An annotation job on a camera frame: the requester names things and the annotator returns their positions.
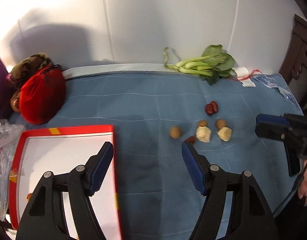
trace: yellow sticker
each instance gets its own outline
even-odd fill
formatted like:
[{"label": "yellow sticker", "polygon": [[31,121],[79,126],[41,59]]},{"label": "yellow sticker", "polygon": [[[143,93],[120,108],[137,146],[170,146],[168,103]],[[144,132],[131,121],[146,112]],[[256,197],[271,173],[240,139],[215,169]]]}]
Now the yellow sticker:
[{"label": "yellow sticker", "polygon": [[61,132],[59,131],[58,128],[49,128],[48,130],[49,130],[49,132],[50,132],[52,135],[59,135],[59,134],[61,134]]},{"label": "yellow sticker", "polygon": [[118,199],[118,193],[115,193],[116,197],[116,210],[119,210],[119,199]]}]

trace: white fabric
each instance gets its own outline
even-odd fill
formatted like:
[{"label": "white fabric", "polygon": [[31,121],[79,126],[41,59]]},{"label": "white fabric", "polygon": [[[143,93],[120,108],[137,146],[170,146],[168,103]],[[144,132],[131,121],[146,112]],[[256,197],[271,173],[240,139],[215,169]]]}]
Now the white fabric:
[{"label": "white fabric", "polygon": [[[236,67],[233,70],[237,73],[237,78],[245,78],[249,76],[249,71],[245,67]],[[255,83],[253,83],[250,78],[246,80],[240,81],[244,87],[255,87]]]},{"label": "white fabric", "polygon": [[86,67],[74,67],[63,71],[65,79],[72,79],[76,77],[93,76],[101,73],[115,73],[125,71],[139,71],[139,72],[168,72],[180,74],[177,70],[165,68],[163,64],[155,63],[134,63],[134,64],[111,64],[98,65]]}]

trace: screw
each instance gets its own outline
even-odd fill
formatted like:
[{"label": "screw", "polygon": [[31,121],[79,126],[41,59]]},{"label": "screw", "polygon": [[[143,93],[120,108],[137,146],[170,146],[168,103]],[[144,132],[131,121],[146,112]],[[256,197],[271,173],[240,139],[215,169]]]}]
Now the screw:
[{"label": "screw", "polygon": [[210,169],[211,169],[212,171],[218,171],[218,170],[219,170],[219,167],[218,167],[217,165],[211,165],[211,166],[210,166]]},{"label": "screw", "polygon": [[85,166],[79,165],[76,167],[76,171],[83,171],[85,169]]},{"label": "screw", "polygon": [[244,171],[243,174],[246,176],[246,177],[251,177],[252,173],[250,171]]},{"label": "screw", "polygon": [[52,173],[51,173],[50,171],[46,171],[46,172],[44,173],[44,177],[45,177],[45,178],[49,178],[51,175],[52,175]]}]

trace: red string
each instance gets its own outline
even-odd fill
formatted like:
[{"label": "red string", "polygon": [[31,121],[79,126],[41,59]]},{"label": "red string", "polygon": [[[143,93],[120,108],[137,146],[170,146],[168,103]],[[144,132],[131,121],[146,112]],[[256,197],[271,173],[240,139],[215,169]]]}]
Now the red string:
[{"label": "red string", "polygon": [[251,78],[255,72],[261,73],[261,71],[259,69],[255,69],[247,77],[244,77],[244,78],[229,78],[229,79],[235,80],[235,81],[243,81],[243,80],[246,80],[248,78]]}]

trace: blue gripper pad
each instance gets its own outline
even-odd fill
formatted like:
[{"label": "blue gripper pad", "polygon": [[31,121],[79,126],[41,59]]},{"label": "blue gripper pad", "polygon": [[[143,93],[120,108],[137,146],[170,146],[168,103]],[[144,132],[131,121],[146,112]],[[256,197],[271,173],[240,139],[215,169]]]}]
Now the blue gripper pad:
[{"label": "blue gripper pad", "polygon": [[187,170],[190,174],[191,180],[201,195],[205,195],[207,193],[207,188],[205,186],[205,174],[199,166],[194,155],[197,155],[197,152],[192,152],[186,143],[182,143],[182,158],[184,163],[186,164]]},{"label": "blue gripper pad", "polygon": [[114,156],[114,147],[110,142],[105,142],[97,155],[93,155],[86,163],[87,180],[89,183],[89,196],[100,190],[111,160]]},{"label": "blue gripper pad", "polygon": [[256,123],[266,122],[274,124],[286,124],[289,125],[289,121],[283,116],[259,114],[255,120]]}]

